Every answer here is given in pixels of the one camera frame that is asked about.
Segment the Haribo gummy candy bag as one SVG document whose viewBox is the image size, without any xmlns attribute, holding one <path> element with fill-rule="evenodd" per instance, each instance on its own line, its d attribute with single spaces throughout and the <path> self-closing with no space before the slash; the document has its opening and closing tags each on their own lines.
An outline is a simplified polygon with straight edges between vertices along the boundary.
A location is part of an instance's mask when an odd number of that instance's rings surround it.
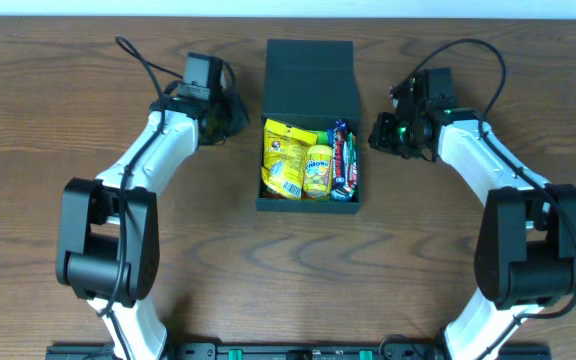
<svg viewBox="0 0 576 360">
<path fill-rule="evenodd" d="M 332 146 L 335 142 L 334 131 L 331 129 L 325 131 L 315 131 L 314 134 L 317 136 L 317 145 Z"/>
</svg>

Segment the blue Oreo cookie pack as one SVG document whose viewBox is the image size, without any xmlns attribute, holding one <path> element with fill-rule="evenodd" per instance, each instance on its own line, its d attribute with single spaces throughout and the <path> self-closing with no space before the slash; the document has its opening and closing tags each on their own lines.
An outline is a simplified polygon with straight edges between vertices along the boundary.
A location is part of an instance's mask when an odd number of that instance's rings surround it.
<svg viewBox="0 0 576 360">
<path fill-rule="evenodd" d="M 344 170 L 345 170 L 345 176 L 346 176 L 346 150 L 344 150 L 344 160 L 345 160 L 345 165 L 344 165 Z M 336 202 L 349 202 L 352 197 L 349 197 L 348 192 L 345 190 L 345 184 L 346 184 L 346 178 L 345 178 L 345 183 L 337 189 L 333 189 L 331 187 L 331 192 L 330 192 L 330 198 L 332 201 L 336 201 Z"/>
</svg>

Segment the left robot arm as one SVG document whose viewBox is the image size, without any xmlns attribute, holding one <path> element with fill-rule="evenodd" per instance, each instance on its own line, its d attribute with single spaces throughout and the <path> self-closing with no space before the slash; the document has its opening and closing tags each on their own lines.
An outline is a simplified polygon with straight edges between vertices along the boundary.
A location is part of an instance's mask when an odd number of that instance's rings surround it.
<svg viewBox="0 0 576 360">
<path fill-rule="evenodd" d="M 160 260 L 158 199 L 182 162 L 249 122 L 231 65 L 190 53 L 158 87 L 144 130 L 94 179 L 71 179 L 60 214 L 56 277 L 102 319 L 105 345 L 54 345 L 49 359 L 164 359 L 168 331 L 152 296 Z"/>
</svg>

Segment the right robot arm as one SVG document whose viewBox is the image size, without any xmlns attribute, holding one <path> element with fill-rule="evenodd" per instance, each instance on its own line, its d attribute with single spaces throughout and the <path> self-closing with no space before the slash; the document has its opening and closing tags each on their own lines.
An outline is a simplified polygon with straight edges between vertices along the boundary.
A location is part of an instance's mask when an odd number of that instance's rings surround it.
<svg viewBox="0 0 576 360">
<path fill-rule="evenodd" d="M 527 168 L 486 117 L 459 107 L 448 68 L 416 71 L 390 90 L 369 144 L 405 159 L 442 161 L 484 206 L 474 258 L 475 293 L 440 330 L 424 359 L 497 359 L 529 319 L 576 304 L 576 187 Z"/>
</svg>

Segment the yellow Hacks candy bag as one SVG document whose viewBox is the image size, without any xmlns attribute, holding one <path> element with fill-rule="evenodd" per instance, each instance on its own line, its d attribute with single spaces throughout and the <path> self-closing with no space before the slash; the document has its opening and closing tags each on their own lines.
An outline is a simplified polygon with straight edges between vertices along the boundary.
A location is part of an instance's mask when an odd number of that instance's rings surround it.
<svg viewBox="0 0 576 360">
<path fill-rule="evenodd" d="M 317 139 L 314 132 L 266 120 L 261 178 L 271 192 L 292 200 L 302 198 L 307 151 Z"/>
</svg>

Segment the dark green box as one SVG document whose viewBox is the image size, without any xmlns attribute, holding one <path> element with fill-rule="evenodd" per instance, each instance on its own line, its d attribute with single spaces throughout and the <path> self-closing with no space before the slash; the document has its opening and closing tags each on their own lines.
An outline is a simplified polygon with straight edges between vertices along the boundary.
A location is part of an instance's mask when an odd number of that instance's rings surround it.
<svg viewBox="0 0 576 360">
<path fill-rule="evenodd" d="M 308 131 L 327 132 L 344 120 L 356 147 L 357 186 L 348 201 L 287 199 L 272 194 L 259 171 L 256 209 L 269 212 L 356 214 L 362 205 L 361 105 L 352 41 L 267 41 L 261 110 L 266 120 Z"/>
</svg>

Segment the yellow Mentos bottle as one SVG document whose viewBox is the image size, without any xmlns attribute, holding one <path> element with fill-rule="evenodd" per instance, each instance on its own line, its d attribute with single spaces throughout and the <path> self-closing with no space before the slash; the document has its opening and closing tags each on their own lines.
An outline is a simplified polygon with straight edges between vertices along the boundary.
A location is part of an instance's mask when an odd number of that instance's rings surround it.
<svg viewBox="0 0 576 360">
<path fill-rule="evenodd" d="M 308 149 L 304 170 L 303 191 L 307 198 L 328 197 L 331 191 L 333 150 L 328 145 L 315 145 Z"/>
</svg>

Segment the red green KitKat bar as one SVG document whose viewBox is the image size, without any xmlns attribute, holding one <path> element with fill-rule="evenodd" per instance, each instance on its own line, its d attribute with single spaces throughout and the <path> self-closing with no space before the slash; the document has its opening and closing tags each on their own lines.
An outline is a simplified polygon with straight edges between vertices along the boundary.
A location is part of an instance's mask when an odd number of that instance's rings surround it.
<svg viewBox="0 0 576 360">
<path fill-rule="evenodd" d="M 357 145 L 356 136 L 349 133 L 345 145 L 346 150 L 346 184 L 345 190 L 352 197 L 357 185 Z"/>
</svg>

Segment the purple Dairy Milk bar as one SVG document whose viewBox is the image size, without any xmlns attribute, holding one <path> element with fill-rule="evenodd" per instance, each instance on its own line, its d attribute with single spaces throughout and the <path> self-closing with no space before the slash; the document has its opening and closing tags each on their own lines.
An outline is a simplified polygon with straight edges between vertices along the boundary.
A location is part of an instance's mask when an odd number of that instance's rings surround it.
<svg viewBox="0 0 576 360">
<path fill-rule="evenodd" d="M 345 119 L 338 119 L 335 126 L 328 131 L 329 144 L 333 150 L 332 188 L 340 188 L 345 183 L 344 150 L 348 136 L 348 127 Z"/>
</svg>

